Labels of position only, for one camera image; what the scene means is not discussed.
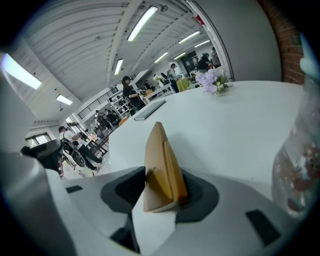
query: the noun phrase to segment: laptop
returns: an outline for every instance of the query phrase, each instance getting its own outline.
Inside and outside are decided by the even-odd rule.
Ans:
[[[155,112],[158,108],[160,108],[163,104],[165,104],[165,100],[160,100],[158,102],[152,103],[150,106],[147,107],[144,111],[138,114],[134,120],[146,120],[153,112]]]

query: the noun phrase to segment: woman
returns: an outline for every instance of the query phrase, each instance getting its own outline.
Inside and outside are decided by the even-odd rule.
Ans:
[[[130,77],[124,76],[122,79],[123,91],[122,94],[130,101],[131,105],[135,107],[138,111],[141,110],[146,104],[140,99],[137,92],[130,86]]]
[[[196,70],[201,72],[201,73],[206,73],[209,64],[209,53],[203,53],[201,59],[198,61],[198,64],[196,66]]]

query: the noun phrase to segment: ceiling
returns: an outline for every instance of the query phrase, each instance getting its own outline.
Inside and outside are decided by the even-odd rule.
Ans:
[[[158,11],[128,42],[150,5]],[[161,12],[164,5],[168,10]],[[196,31],[201,34],[178,43]],[[152,68],[163,53],[172,60],[208,39],[181,1],[54,0],[30,19],[10,52],[42,85],[34,90],[11,79],[38,121],[58,121],[124,75]],[[114,75],[118,59],[123,59],[122,71]],[[60,104],[59,94],[74,103]]]

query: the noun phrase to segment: fluorescent light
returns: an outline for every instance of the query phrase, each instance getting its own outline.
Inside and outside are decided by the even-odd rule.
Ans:
[[[60,102],[63,102],[65,104],[70,105],[72,103],[71,100],[67,99],[66,97],[63,97],[61,94],[58,95],[58,97],[56,97],[56,99]]]
[[[204,45],[204,44],[206,44],[206,43],[209,43],[209,42],[210,42],[210,40],[205,41],[205,42],[202,42],[202,43],[199,43],[198,45],[195,46],[195,48],[197,48],[197,47],[199,47],[199,46],[202,46],[202,45]]]
[[[179,56],[175,57],[174,60],[179,59],[180,57],[182,57],[182,56],[185,55],[185,54],[186,54],[185,52],[182,53],[182,54],[180,54]]]
[[[122,65],[122,62],[124,60],[121,58],[121,59],[118,59],[118,63],[116,64],[116,67],[115,67],[115,71],[114,71],[114,75],[118,75],[119,74],[119,71],[121,69],[121,65]]]
[[[200,34],[200,31],[197,31],[197,32],[195,32],[195,33],[187,36],[185,39],[181,40],[181,41],[179,42],[179,44],[182,44],[184,41],[187,41],[188,39],[190,39],[190,38],[192,38],[192,37],[194,37],[194,36],[196,36],[196,35],[198,35],[198,34]]]
[[[157,63],[158,61],[160,61],[164,56],[166,56],[168,53],[166,52],[166,53],[164,53],[164,54],[162,54],[161,55],[161,57],[160,58],[158,58],[154,63]]]
[[[42,82],[36,79],[32,74],[26,71],[18,62],[16,62],[9,54],[5,54],[2,62],[1,68],[8,72],[10,75],[25,83],[26,85],[37,89]]]
[[[155,6],[150,6],[148,10],[142,15],[142,17],[139,19],[138,23],[134,26],[132,32],[130,33],[128,37],[128,41],[132,42],[139,31],[142,29],[142,27],[146,24],[146,22],[151,18],[152,15],[155,14],[155,12],[158,10]]]

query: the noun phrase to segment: metal railing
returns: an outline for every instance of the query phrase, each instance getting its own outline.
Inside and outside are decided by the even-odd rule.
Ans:
[[[81,119],[84,119],[86,115],[88,115],[91,111],[96,110],[96,108],[102,104],[105,101],[108,101],[108,99],[114,95],[115,93],[119,92],[118,88],[112,88],[110,91],[105,93],[104,95],[97,98],[95,101],[93,101],[91,104],[89,104],[87,107],[85,107],[81,112],[79,112],[78,116]]]

